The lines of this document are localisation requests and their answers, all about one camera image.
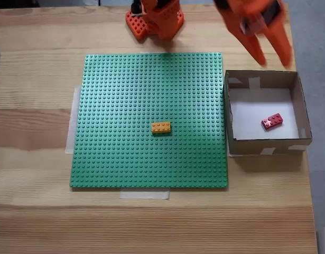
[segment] white tape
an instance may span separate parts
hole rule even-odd
[[[272,155],[275,151],[275,147],[263,148],[260,155]]]
[[[88,6],[98,6],[98,0],[83,0],[83,3]]]
[[[240,80],[238,80],[237,78],[228,78],[228,82],[235,83],[235,84],[242,84],[242,82]]]
[[[288,147],[288,150],[306,150],[308,146],[304,144],[294,144]]]
[[[256,78],[249,78],[249,88],[250,89],[260,89],[261,85],[259,82],[259,77]]]
[[[81,94],[81,86],[77,86],[74,89],[74,93],[73,93],[71,117],[69,119],[67,141],[66,141],[66,151],[65,151],[65,153],[68,153],[71,155],[73,154],[74,142],[76,139],[76,128],[77,128],[77,120],[78,120],[78,112],[79,112],[80,94]]]
[[[121,188],[120,198],[168,199],[169,188]]]

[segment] cardboard box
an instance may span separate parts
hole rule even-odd
[[[231,155],[302,152],[312,141],[299,74],[227,70],[226,129]],[[283,123],[265,130],[262,119],[280,113]]]

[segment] orange robot base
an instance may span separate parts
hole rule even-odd
[[[126,14],[126,23],[137,40],[143,40],[147,35],[157,35],[160,39],[171,40],[183,25],[183,13],[179,0],[172,0],[162,9],[147,9],[142,4],[143,16],[132,17],[132,12]]]

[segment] red lego brick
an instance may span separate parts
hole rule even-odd
[[[282,123],[283,123],[283,119],[281,115],[278,113],[268,117],[267,119],[262,120],[262,125],[266,130],[269,130],[270,128]]]

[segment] gray floor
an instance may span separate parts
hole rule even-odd
[[[207,4],[211,0],[181,0]],[[310,181],[317,230],[325,226],[325,0],[289,3],[296,65],[301,75],[313,133],[308,149]],[[98,0],[39,0],[41,6],[98,5]],[[128,5],[131,0],[101,0],[102,5]]]

